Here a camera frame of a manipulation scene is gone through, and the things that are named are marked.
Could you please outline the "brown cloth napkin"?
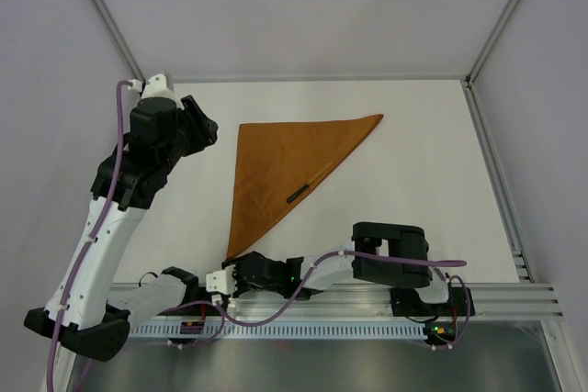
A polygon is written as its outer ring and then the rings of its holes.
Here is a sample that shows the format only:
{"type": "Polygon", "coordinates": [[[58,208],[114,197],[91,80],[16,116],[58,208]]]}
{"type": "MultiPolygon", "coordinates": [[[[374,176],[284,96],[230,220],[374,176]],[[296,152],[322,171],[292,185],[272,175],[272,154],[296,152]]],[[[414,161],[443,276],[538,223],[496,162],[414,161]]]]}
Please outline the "brown cloth napkin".
{"type": "Polygon", "coordinates": [[[227,259],[242,254],[326,179],[377,127],[381,114],[347,120],[243,123],[238,130],[227,259]],[[332,166],[293,203],[286,199],[332,166]]]}

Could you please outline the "knife with dark handle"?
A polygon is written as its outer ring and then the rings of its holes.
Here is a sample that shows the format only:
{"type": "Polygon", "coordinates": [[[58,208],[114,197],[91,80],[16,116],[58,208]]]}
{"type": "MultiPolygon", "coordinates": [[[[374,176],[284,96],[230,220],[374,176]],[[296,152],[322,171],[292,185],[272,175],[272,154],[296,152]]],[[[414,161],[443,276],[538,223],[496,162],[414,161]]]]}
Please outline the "knife with dark handle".
{"type": "Polygon", "coordinates": [[[331,166],[332,162],[328,162],[323,166],[323,168],[315,173],[313,176],[307,179],[307,182],[302,185],[299,189],[293,192],[288,198],[286,199],[287,204],[293,203],[298,197],[300,197],[306,190],[309,189],[312,183],[314,183],[319,177],[321,177],[331,166]]]}

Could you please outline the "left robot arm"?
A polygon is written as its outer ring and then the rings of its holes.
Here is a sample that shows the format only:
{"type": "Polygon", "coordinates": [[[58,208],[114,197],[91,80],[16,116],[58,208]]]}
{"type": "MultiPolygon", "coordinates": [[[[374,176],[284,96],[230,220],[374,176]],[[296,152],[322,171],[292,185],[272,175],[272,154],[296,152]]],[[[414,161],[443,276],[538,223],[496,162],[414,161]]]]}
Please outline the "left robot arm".
{"type": "Polygon", "coordinates": [[[56,336],[62,347],[106,362],[124,346],[129,333],[170,309],[195,312],[210,296],[198,277],[168,267],[155,281],[123,297],[109,294],[133,232],[178,161],[217,140],[218,125],[188,95],[142,99],[130,112],[124,148],[100,163],[91,187],[88,218],[80,240],[90,247],[66,299],[60,291],[33,308],[24,325],[39,335],[56,336]]]}

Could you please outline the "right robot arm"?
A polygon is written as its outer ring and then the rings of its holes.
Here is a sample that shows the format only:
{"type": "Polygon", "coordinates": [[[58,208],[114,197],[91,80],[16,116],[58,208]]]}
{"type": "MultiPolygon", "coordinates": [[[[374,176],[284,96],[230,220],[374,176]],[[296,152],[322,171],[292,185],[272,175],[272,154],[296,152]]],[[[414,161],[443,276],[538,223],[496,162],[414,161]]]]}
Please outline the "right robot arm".
{"type": "Polygon", "coordinates": [[[251,291],[306,301],[343,282],[386,286],[395,317],[472,317],[471,292],[447,270],[462,260],[432,261],[424,230],[407,225],[358,222],[350,239],[320,256],[276,261],[259,252],[226,260],[206,278],[208,292],[237,298],[251,291]]]}

